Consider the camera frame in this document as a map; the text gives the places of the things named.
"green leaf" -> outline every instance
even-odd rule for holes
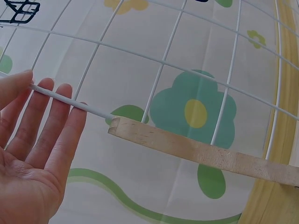
[[[219,5],[229,8],[233,5],[233,0],[215,0]]]
[[[144,110],[138,106],[124,105],[124,106],[121,106],[121,107],[117,108],[116,110],[114,110],[111,114],[113,114],[115,116],[122,116],[122,117],[130,118],[130,119],[136,120],[136,121],[141,121],[142,117],[143,117],[143,113],[144,113]],[[106,119],[105,122],[108,125],[111,124],[110,119]],[[149,117],[147,116],[145,123],[147,124],[148,122],[149,122]]]
[[[211,199],[221,198],[226,190],[226,183],[220,169],[199,165],[197,180],[202,192]]]

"wire grid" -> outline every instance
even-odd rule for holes
[[[216,126],[215,126],[215,130],[214,130],[214,134],[213,134],[213,137],[212,137],[212,141],[211,141],[211,145],[213,145],[215,143],[215,139],[217,137],[217,133],[218,133],[218,130],[219,130],[219,126],[220,126],[220,122],[221,122],[221,119],[222,119],[222,115],[223,115],[223,110],[224,110],[224,106],[225,106],[225,103],[226,103],[226,100],[227,100],[227,95],[228,95],[228,90],[229,89],[232,89],[232,90],[235,90],[237,92],[240,92],[248,97],[251,97],[255,100],[258,100],[272,108],[275,109],[275,114],[274,114],[274,123],[273,123],[273,129],[271,131],[271,137],[270,137],[270,143],[269,143],[269,146],[268,146],[268,150],[267,150],[267,156],[266,156],[266,159],[269,158],[269,155],[270,155],[270,152],[271,152],[271,146],[272,146],[272,142],[273,142],[273,137],[274,137],[274,131],[275,131],[275,128],[276,128],[276,122],[277,122],[277,116],[278,116],[278,111],[281,111],[289,116],[291,116],[292,118],[296,119],[296,120],[299,120],[299,117],[289,113],[288,111],[284,110],[284,109],[281,109],[279,107],[279,99],[280,99],[280,86],[281,86],[281,63],[282,63],[282,60],[287,62],[288,64],[290,64],[292,67],[296,68],[297,70],[299,70],[299,67],[297,67],[296,65],[294,65],[293,63],[291,63],[289,60],[287,60],[286,58],[284,58],[282,55],[281,55],[281,34],[280,34],[280,26],[283,26],[285,27],[286,29],[288,29],[291,33],[293,33],[294,35],[296,35],[297,37],[299,37],[298,34],[295,33],[295,31],[293,31],[290,27],[288,27],[287,25],[285,25],[284,23],[282,23],[280,20],[279,20],[279,11],[278,11],[278,6],[277,6],[277,0],[275,0],[275,5],[276,5],[276,14],[277,14],[277,18],[274,17],[273,15],[269,14],[268,12],[264,11],[263,9],[259,8],[258,6],[256,6],[255,4],[252,4],[251,2],[248,2],[247,0],[240,0],[239,1],[239,8],[238,8],[238,17],[237,17],[237,25],[236,25],[236,30],[235,29],[231,29],[217,21],[214,21],[214,20],[211,20],[209,18],[206,18],[204,16],[200,16],[200,15],[196,15],[192,12],[189,12],[187,10],[185,10],[185,5],[186,5],[186,2],[187,0],[185,0],[183,2],[183,5],[181,8],[177,8],[177,7],[174,7],[172,5],[169,5],[169,4],[164,4],[164,3],[161,3],[157,0],[148,0],[148,2],[150,3],[153,3],[153,4],[157,4],[157,5],[161,5],[161,6],[164,6],[164,7],[167,7],[167,8],[171,8],[171,9],[174,9],[176,11],[179,11],[179,14],[178,14],[178,17],[177,17],[177,20],[176,20],[176,23],[174,25],[174,28],[173,28],[173,31],[172,31],[172,34],[170,35],[170,38],[169,38],[169,41],[168,41],[168,45],[166,47],[166,50],[165,50],[165,53],[164,53],[164,56],[162,58],[162,60],[158,59],[158,58],[153,58],[153,57],[150,57],[150,56],[146,56],[146,55],[143,55],[143,54],[140,54],[140,53],[137,53],[137,52],[133,52],[129,49],[124,49],[124,48],[121,48],[121,47],[118,47],[118,46],[115,46],[115,45],[111,45],[111,44],[107,44],[107,43],[104,43],[103,42],[103,38],[106,34],[106,32],[108,31],[114,17],[116,16],[117,14],[117,11],[119,10],[119,8],[121,7],[122,3],[124,2],[124,0],[120,0],[117,8],[114,10],[111,18],[109,19],[108,23],[106,24],[105,26],[105,29],[102,33],[102,35],[100,36],[99,40],[98,41],[95,41],[95,40],[91,40],[91,39],[87,39],[87,38],[80,38],[80,37],[77,37],[75,35],[69,35],[69,34],[64,34],[64,33],[60,33],[60,32],[55,32],[53,31],[56,24],[58,23],[59,19],[61,18],[61,16],[63,15],[64,11],[67,9],[67,7],[69,6],[69,4],[71,3],[72,0],[69,0],[68,3],[65,5],[65,7],[63,8],[62,12],[60,13],[60,15],[58,16],[57,20],[54,22],[53,26],[51,27],[50,30],[44,30],[44,29],[39,29],[39,28],[30,28],[30,27],[26,27],[24,25],[20,26],[19,24],[18,25],[12,25],[12,24],[1,24],[1,26],[3,27],[11,27],[11,28],[14,28],[14,32],[12,33],[8,43],[6,44],[5,48],[3,49],[3,52],[0,56],[0,61],[2,60],[6,50],[7,50],[7,47],[10,43],[10,41],[12,40],[15,32],[17,29],[27,29],[27,30],[32,30],[32,31],[37,31],[37,32],[43,32],[43,33],[47,33],[47,36],[43,42],[43,44],[41,45],[36,57],[35,57],[35,60],[33,62],[33,65],[32,65],[32,69],[34,69],[36,63],[37,63],[37,60],[49,38],[49,36],[52,34],[52,35],[60,35],[60,36],[65,36],[65,37],[69,37],[69,38],[73,38],[73,39],[77,39],[77,40],[83,40],[83,41],[86,41],[86,42],[90,42],[90,43],[95,43],[96,44],[96,47],[89,59],[89,62],[84,70],[84,73],[81,77],[81,80],[79,82],[79,85],[76,89],[76,93],[74,95],[74,98],[73,100],[69,99],[69,98],[66,98],[66,97],[63,97],[63,96],[60,96],[52,91],[49,91],[49,90],[45,90],[43,88],[40,88],[38,86],[35,86],[35,85],[31,85],[31,88],[35,91],[38,91],[38,92],[41,92],[42,94],[45,94],[45,95],[48,95],[52,98],[55,98],[55,99],[58,99],[62,102],[65,102],[67,104],[70,104],[74,107],[77,107],[77,108],[80,108],[82,110],[85,110],[85,111],[88,111],[90,113],[93,113],[95,115],[98,115],[100,117],[103,117],[103,118],[106,118],[106,119],[112,119],[114,116],[112,114],[108,114],[108,113],[105,113],[105,112],[102,112],[101,110],[99,110],[98,108],[93,108],[93,107],[90,107],[90,106],[86,106],[84,104],[81,104],[79,102],[77,102],[77,97],[79,95],[79,92],[81,90],[81,87],[82,87],[82,84],[84,82],[84,79],[88,73],[88,70],[90,68],[90,65],[96,55],[96,52],[98,51],[99,49],[99,46],[100,45],[103,45],[103,46],[106,46],[106,47],[110,47],[110,48],[113,48],[113,49],[117,49],[117,50],[120,50],[120,51],[124,51],[124,52],[127,52],[127,53],[130,53],[130,54],[133,54],[133,55],[136,55],[136,56],[140,56],[140,57],[143,57],[143,58],[146,58],[146,59],[149,59],[149,60],[152,60],[152,61],[155,61],[155,62],[159,62],[161,65],[159,67],[159,70],[158,70],[158,73],[156,75],[156,79],[153,83],[153,86],[152,86],[152,90],[150,92],[150,95],[149,95],[149,99],[148,99],[148,102],[145,106],[145,110],[144,110],[144,114],[143,114],[143,117],[142,117],[142,122],[144,123],[145,122],[145,119],[147,117],[147,114],[149,112],[149,109],[150,109],[150,105],[151,105],[151,101],[154,97],[154,94],[155,94],[155,91],[156,91],[156,88],[157,88],[157,84],[159,82],[159,79],[160,79],[160,76],[161,76],[161,72],[163,70],[163,67],[164,65],[168,65],[170,67],[173,67],[173,68],[176,68],[176,69],[179,69],[179,70],[182,70],[182,71],[185,71],[185,72],[190,72],[190,73],[193,73],[193,74],[196,74],[196,75],[199,75],[203,78],[206,78],[206,79],[210,79],[210,80],[213,80],[213,81],[216,81],[218,84],[220,85],[223,85],[225,86],[225,92],[224,92],[224,96],[223,96],[223,100],[222,100],[222,104],[221,104],[221,110],[220,110],[220,113],[219,113],[219,116],[218,116],[218,120],[217,120],[217,123],[216,123]],[[256,40],[242,34],[239,32],[239,26],[240,26],[240,17],[241,17],[241,11],[242,11],[242,2],[245,2],[249,5],[251,5],[252,7],[260,10],[261,12],[265,13],[266,15],[268,15],[269,17],[271,17],[274,21],[276,21],[278,23],[278,36],[279,36],[279,53],[276,53],[275,51],[269,49],[268,47],[264,46],[264,45],[260,45],[262,48],[264,48],[265,50],[273,53],[275,56],[279,57],[279,74],[278,74],[278,95],[277,95],[277,99],[276,99],[276,104],[272,104],[270,102],[267,102],[266,100],[258,97],[258,96],[255,96],[254,94],[251,94],[251,93],[248,93],[248,92],[245,92],[241,89],[238,89],[232,85],[230,85],[230,81],[231,81],[231,76],[232,76],[232,71],[233,71],[233,68],[234,68],[234,61],[235,61],[235,53],[236,53],[236,47],[237,47],[237,42],[238,42],[238,37],[239,36],[242,36],[248,40],[251,40],[252,42],[254,43],[258,43]],[[284,4],[288,5],[292,11],[294,11],[295,13],[299,14],[299,12],[294,9],[293,7],[291,7],[291,5],[289,5],[288,3],[285,2],[285,0],[283,0]],[[4,9],[3,13],[0,15],[0,18],[3,16],[4,12],[7,10],[7,7]],[[215,25],[218,25],[224,29],[227,29],[227,30],[230,30],[232,32],[235,33],[235,41],[234,41],[234,47],[233,47],[233,54],[232,54],[232,59],[231,59],[231,64],[230,64],[230,68],[229,68],[229,73],[228,73],[228,79],[227,79],[227,82],[224,83],[224,82],[221,82],[221,81],[218,81],[216,80],[215,78],[212,78],[212,77],[208,77],[204,74],[201,74],[201,73],[198,73],[198,72],[195,72],[195,71],[192,71],[192,70],[189,70],[189,69],[186,69],[186,68],[182,68],[180,66],[176,66],[175,64],[171,64],[171,63],[168,63],[166,62],[166,58],[167,58],[167,55],[169,53],[169,50],[170,50],[170,47],[171,47],[171,43],[172,43],[172,40],[174,38],[174,35],[177,31],[177,28],[178,28],[178,24],[181,20],[181,17],[182,17],[182,14],[185,13],[185,14],[188,14],[188,15],[192,15],[194,17],[197,17],[197,18],[200,18],[200,19],[203,19],[203,20],[206,20],[212,24],[215,24]]]

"green wavy line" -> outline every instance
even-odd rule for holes
[[[167,223],[167,224],[232,224],[237,223],[241,214],[232,216],[229,218],[201,221],[201,220],[190,220],[167,216],[161,213],[157,213],[146,209],[134,201],[132,201],[123,190],[107,176],[98,173],[93,170],[74,168],[70,170],[68,183],[71,182],[88,182],[96,186],[106,189],[109,191],[118,201],[120,201],[124,207],[135,213],[137,216],[143,219],[150,220],[154,223]]]

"white wire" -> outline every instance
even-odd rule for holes
[[[115,15],[117,14],[117,12],[118,12],[118,10],[119,10],[119,8],[121,7],[121,5],[122,5],[123,2],[124,2],[124,0],[121,0],[121,1],[118,3],[116,9],[114,10],[114,12],[113,12],[111,18],[109,19],[109,21],[108,21],[108,23],[107,23],[107,25],[106,25],[106,27],[105,27],[105,29],[104,29],[104,31],[103,31],[103,33],[102,33],[100,39],[99,39],[100,42],[104,39],[104,36],[105,36],[107,30],[109,29],[109,27],[110,27],[110,25],[111,25],[111,23],[112,23],[112,21],[113,21]],[[90,58],[89,61],[88,61],[87,67],[86,67],[85,70],[84,70],[84,73],[83,73],[83,75],[82,75],[82,77],[81,77],[81,80],[80,80],[80,82],[79,82],[79,85],[78,85],[78,87],[77,87],[76,93],[75,93],[75,95],[74,95],[74,98],[73,98],[74,100],[77,100],[77,98],[78,98],[78,95],[79,95],[79,92],[80,92],[81,87],[82,87],[82,85],[83,85],[83,82],[84,82],[84,80],[85,80],[85,77],[86,77],[86,75],[87,75],[87,73],[88,73],[88,70],[89,70],[89,68],[90,68],[90,66],[91,66],[91,64],[92,64],[92,62],[93,62],[93,59],[94,59],[94,57],[95,57],[95,55],[96,55],[96,53],[97,53],[99,47],[100,47],[100,43],[97,44],[97,46],[95,47],[95,49],[94,49],[94,51],[93,51],[93,54],[92,54],[91,58]]]
[[[0,71],[0,76],[1,77],[7,77],[8,74],[5,74],[4,72]],[[36,92],[39,92],[39,93],[43,94],[43,95],[52,97],[52,98],[54,98],[56,100],[59,100],[59,101],[64,102],[66,104],[72,105],[72,106],[74,106],[74,107],[76,107],[78,109],[81,109],[83,111],[87,111],[89,113],[92,113],[94,115],[100,116],[102,118],[105,118],[105,119],[113,119],[114,118],[114,115],[112,115],[112,114],[104,113],[104,112],[100,111],[97,108],[85,105],[83,103],[79,103],[79,102],[77,102],[75,100],[72,100],[72,99],[67,98],[65,96],[62,96],[62,95],[59,95],[59,94],[57,94],[57,93],[55,93],[53,91],[44,89],[44,88],[39,87],[37,85],[30,84],[30,88],[32,90],[36,91]]]
[[[242,9],[242,0],[239,1],[238,19],[237,19],[237,25],[236,25],[236,31],[237,32],[239,32],[239,28],[240,28],[241,9]],[[228,72],[228,80],[226,82],[227,84],[230,84],[230,80],[231,80],[232,73],[233,73],[233,68],[234,68],[234,63],[235,63],[235,54],[236,54],[237,44],[238,44],[238,38],[239,38],[239,35],[236,33],[235,34],[234,47],[233,47],[232,60],[230,62],[230,67],[229,67],[229,72]],[[222,119],[222,116],[223,116],[225,103],[226,103],[226,100],[227,100],[227,97],[228,97],[228,90],[229,90],[229,88],[226,87],[225,91],[224,91],[224,95],[223,95],[223,100],[222,100],[218,120],[217,120],[217,123],[216,123],[216,126],[215,126],[215,130],[214,130],[212,140],[211,140],[211,145],[214,145],[215,141],[216,141],[216,137],[217,137],[217,134],[218,134],[218,131],[219,131],[221,119]]]
[[[57,17],[56,21],[54,22],[53,26],[51,27],[51,30],[54,29],[54,27],[58,23],[59,19],[61,18],[62,14],[65,12],[66,8],[69,6],[69,4],[71,3],[71,1],[72,0],[69,0],[68,3],[65,5],[65,7],[61,11],[60,15]],[[36,57],[35,57],[35,59],[33,61],[33,64],[32,64],[32,67],[31,67],[32,70],[36,66],[36,62],[37,62],[37,60],[38,60],[38,58],[39,58],[39,56],[40,56],[40,54],[41,54],[41,52],[42,52],[42,50],[43,50],[43,48],[44,48],[44,46],[45,46],[45,44],[46,44],[46,42],[47,42],[47,40],[48,40],[49,37],[50,37],[50,34],[47,34],[46,39],[43,41],[43,44],[42,44],[41,48],[39,49],[39,51],[38,51],[38,53],[37,53],[37,55],[36,55]]]
[[[298,34],[296,34],[295,31],[293,31],[289,26],[285,25],[284,23],[282,23],[279,19],[275,18],[275,16],[269,14],[268,12],[264,11],[263,9],[259,8],[258,6],[248,2],[247,0],[242,0],[244,2],[246,2],[247,4],[251,5],[252,7],[260,10],[261,12],[265,13],[266,15],[268,15],[269,17],[271,17],[273,20],[275,20],[276,22],[280,23],[281,25],[283,25],[285,28],[287,28],[292,34],[294,34],[295,36],[299,37]]]
[[[16,27],[15,25],[2,25],[2,26],[6,26],[6,27]],[[81,38],[81,37],[76,37],[76,36],[73,36],[73,35],[69,35],[69,34],[63,34],[63,33],[59,33],[59,32],[55,32],[55,31],[48,31],[48,30],[43,30],[43,29],[39,29],[39,28],[31,28],[31,27],[23,27],[23,26],[18,26],[17,28],[20,28],[20,29],[28,29],[28,30],[33,30],[33,31],[39,31],[39,32],[44,32],[44,33],[52,33],[52,34],[55,34],[55,35],[61,35],[61,36],[66,36],[66,37],[70,37],[70,38],[75,38],[75,39],[78,39],[78,40],[83,40],[83,41],[87,41],[87,42],[92,42],[92,43],[100,43],[101,45],[103,46],[106,46],[106,47],[110,47],[110,48],[113,48],[113,49],[116,49],[116,50],[120,50],[120,51],[124,51],[124,52],[127,52],[127,53],[130,53],[130,54],[133,54],[133,55],[136,55],[136,56],[140,56],[140,57],[143,57],[143,58],[146,58],[146,59],[149,59],[149,60],[152,60],[152,61],[155,61],[155,62],[159,62],[159,63],[163,63],[165,65],[168,65],[170,67],[173,67],[173,68],[176,68],[176,69],[179,69],[179,70],[182,70],[182,71],[185,71],[185,72],[190,72],[192,74],[195,74],[195,75],[198,75],[200,77],[203,77],[205,79],[209,79],[209,80],[213,80],[215,81],[216,83],[220,84],[220,85],[223,85],[225,87],[228,87],[232,90],[235,90],[239,93],[242,93],[248,97],[251,97],[253,99],[256,99],[274,109],[277,109],[287,115],[289,115],[290,117],[296,119],[296,120],[299,120],[299,118],[293,114],[291,114],[290,112],[284,110],[284,109],[281,109],[279,108],[278,106],[272,104],[272,103],[269,103],[268,101],[260,98],[260,97],[257,97],[251,93],[248,93],[246,91],[243,91],[237,87],[234,87],[234,86],[231,86],[227,83],[224,83],[224,82],[221,82],[221,81],[217,81],[215,78],[212,78],[212,77],[209,77],[207,75],[204,75],[204,74],[201,74],[199,72],[196,72],[196,71],[193,71],[193,70],[190,70],[190,69],[185,69],[183,67],[180,67],[180,66],[177,66],[175,64],[172,64],[172,63],[169,63],[169,62],[166,62],[166,61],[163,61],[163,60],[159,60],[159,59],[156,59],[156,58],[153,58],[153,57],[150,57],[150,56],[146,56],[146,55],[143,55],[143,54],[140,54],[140,53],[136,53],[134,51],[131,51],[131,50],[128,50],[128,49],[125,49],[125,48],[121,48],[121,47],[117,47],[115,45],[112,45],[112,44],[108,44],[108,43],[104,43],[104,42],[99,42],[99,41],[94,41],[94,40],[89,40],[89,39],[85,39],[85,38]],[[246,37],[247,39],[249,40],[252,40],[253,42],[256,42],[254,39],[252,38],[248,38]],[[288,62],[290,65],[292,65],[293,67],[297,68],[297,66],[293,65],[291,62],[289,62],[288,60],[286,60],[285,58],[283,58],[282,56],[278,55],[277,53],[273,52],[273,54],[275,54],[276,56],[280,57],[281,59],[283,59],[284,61]]]
[[[275,51],[271,50],[271,49],[268,48],[267,46],[264,46],[263,44],[260,44],[258,41],[254,40],[253,38],[250,38],[250,37],[248,37],[248,36],[246,36],[246,35],[244,35],[244,34],[241,34],[240,32],[237,32],[236,30],[234,30],[234,29],[232,29],[232,28],[229,28],[228,26],[225,26],[225,25],[223,25],[223,24],[221,24],[221,23],[219,23],[219,22],[217,22],[217,21],[213,21],[213,20],[211,20],[211,19],[209,19],[209,18],[206,18],[206,17],[204,17],[204,16],[196,15],[196,14],[194,14],[194,13],[192,13],[192,12],[189,12],[189,11],[186,11],[186,10],[182,10],[182,9],[180,9],[180,8],[177,8],[177,7],[168,5],[168,4],[164,4],[164,3],[158,2],[158,1],[156,1],[156,0],[147,0],[147,1],[148,1],[148,2],[152,2],[152,3],[155,3],[155,4],[157,4],[157,5],[164,6],[164,7],[172,8],[172,9],[177,10],[177,11],[182,11],[182,12],[188,14],[188,15],[192,15],[192,16],[197,17],[197,18],[199,18],[199,19],[203,19],[203,20],[208,21],[208,22],[210,22],[210,23],[212,23],[212,24],[218,25],[218,26],[220,26],[220,27],[222,27],[222,28],[224,28],[224,29],[227,29],[227,30],[230,30],[230,31],[232,31],[232,32],[234,32],[234,33],[237,33],[237,34],[239,34],[239,36],[242,36],[242,37],[246,38],[247,40],[250,40],[250,41],[252,41],[252,42],[254,42],[254,43],[259,44],[259,45],[261,46],[261,48],[264,48],[265,50],[267,50],[267,51],[273,53],[273,54],[276,55],[277,57],[280,57],[282,60],[284,60],[284,61],[286,61],[287,63],[289,63],[292,67],[294,67],[294,68],[296,68],[297,70],[299,70],[299,67],[297,67],[295,64],[293,64],[292,62],[290,62],[290,61],[287,60],[286,58],[282,57],[281,55],[277,54]]]
[[[284,58],[283,56],[279,55],[278,53],[276,53],[275,51],[271,50],[270,48],[268,48],[267,46],[264,46],[263,44],[260,44],[258,41],[256,41],[255,39],[253,38],[250,38],[248,37],[247,35],[244,35],[244,34],[241,34],[240,32],[237,32],[236,30],[232,29],[232,28],[229,28],[217,21],[213,21],[209,18],[206,18],[206,17],[203,17],[203,16],[200,16],[200,15],[196,15],[192,12],[188,12],[186,10],[182,10],[180,8],[176,8],[176,7],[173,7],[173,6],[168,6],[167,4],[164,4],[164,3],[157,3],[158,5],[162,5],[162,6],[165,6],[165,7],[169,7],[169,8],[173,8],[173,9],[176,9],[178,11],[183,11],[184,13],[186,14],[189,14],[189,15],[192,15],[194,17],[197,17],[197,18],[200,18],[200,19],[203,19],[203,20],[206,20],[212,24],[215,24],[215,25],[218,25],[224,29],[227,29],[227,30],[230,30],[234,33],[237,33],[239,36],[242,36],[244,38],[246,38],[247,40],[250,40],[252,41],[253,43],[257,43],[260,45],[261,48],[264,48],[265,50],[273,53],[274,55],[276,55],[277,57],[281,58],[282,60],[284,60],[285,62],[287,62],[288,64],[290,64],[292,67],[296,68],[297,70],[299,70],[299,67],[297,67],[295,64],[293,64],[292,62],[290,62],[289,60],[287,60],[286,58]],[[87,39],[87,38],[81,38],[81,37],[77,37],[77,36],[74,36],[74,35],[69,35],[69,34],[64,34],[64,33],[60,33],[60,32],[55,32],[55,31],[50,31],[50,30],[44,30],[44,29],[40,29],[40,28],[32,28],[32,27],[25,27],[25,26],[16,26],[16,25],[12,25],[12,24],[1,24],[1,26],[3,27],[17,27],[19,29],[27,29],[27,30],[33,30],[33,31],[38,31],[38,32],[43,32],[43,33],[51,33],[51,34],[56,34],[56,35],[61,35],[61,36],[65,36],[65,37],[70,37],[70,38],[74,38],[74,39],[78,39],[78,40],[83,40],[83,41],[87,41],[87,42],[91,42],[91,43],[96,43],[96,44],[101,44],[103,46],[107,46],[107,47],[111,47],[113,49],[118,49],[118,50],[121,50],[121,51],[124,51],[124,52],[127,52],[127,53],[131,53],[131,54],[134,54],[134,55],[137,55],[137,56],[141,56],[141,54],[138,54],[138,53],[135,53],[133,51],[130,51],[130,50],[127,50],[127,49],[124,49],[124,48],[118,48],[114,45],[111,45],[111,44],[107,44],[107,43],[103,43],[103,42],[99,42],[99,41],[95,41],[95,40],[91,40],[91,39]],[[160,60],[157,60],[157,59],[150,59],[152,61],[156,61],[156,62],[159,62]]]
[[[3,10],[3,12],[0,15],[0,18],[4,15],[5,11],[7,10],[8,6],[6,6],[6,8]]]
[[[275,7],[276,7],[276,14],[277,14],[277,19],[279,20],[279,10],[278,10],[278,5],[277,5],[277,0],[275,0]],[[281,31],[280,31],[280,25],[278,24],[278,38],[279,38],[279,53],[281,54]],[[280,100],[280,92],[281,92],[281,69],[282,69],[282,64],[281,64],[281,59],[279,59],[279,66],[278,66],[278,87],[277,87],[277,98],[276,98],[276,106],[279,106],[279,100]],[[274,140],[274,133],[276,130],[276,124],[277,124],[277,119],[278,119],[278,111],[275,110],[274,112],[274,120],[273,120],[273,127],[271,130],[271,136],[269,140],[269,145],[267,148],[267,153],[266,153],[266,160],[269,159],[271,151],[272,151],[272,144]]]
[[[184,9],[184,8],[185,8],[186,3],[187,3],[187,0],[185,0],[185,1],[183,2],[183,5],[182,5],[182,8],[181,8],[181,9]],[[180,11],[179,14],[178,14],[177,21],[176,21],[176,23],[175,23],[175,25],[174,25],[174,27],[173,27],[173,30],[172,30],[172,33],[171,33],[171,35],[170,35],[170,38],[169,38],[169,41],[168,41],[166,50],[165,50],[164,55],[163,55],[163,58],[162,58],[163,61],[165,61],[166,58],[167,58],[167,55],[168,55],[168,53],[169,53],[169,50],[170,50],[171,43],[172,43],[172,41],[173,41],[174,35],[175,35],[175,33],[176,33],[177,29],[178,29],[178,24],[179,24],[179,22],[180,22],[180,20],[181,20],[181,18],[182,18],[182,14],[183,14],[183,11]],[[152,89],[151,89],[151,92],[150,92],[150,95],[149,95],[149,100],[148,100],[148,102],[147,102],[147,104],[146,104],[146,107],[145,107],[145,110],[144,110],[144,113],[143,113],[143,117],[142,117],[142,120],[141,120],[142,123],[145,122],[145,120],[146,120],[146,118],[147,118],[147,115],[148,115],[148,113],[149,113],[150,105],[151,105],[151,102],[152,102],[152,100],[153,100],[155,91],[156,91],[156,89],[157,89],[158,82],[159,82],[159,79],[160,79],[160,76],[161,76],[163,67],[164,67],[164,63],[162,63],[162,64],[160,65],[160,68],[159,68],[159,70],[158,70],[156,79],[155,79],[154,84],[153,84],[153,87],[152,87]]]

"yellow flower center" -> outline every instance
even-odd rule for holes
[[[185,119],[193,128],[201,128],[206,123],[206,107],[196,99],[190,99],[185,105]]]

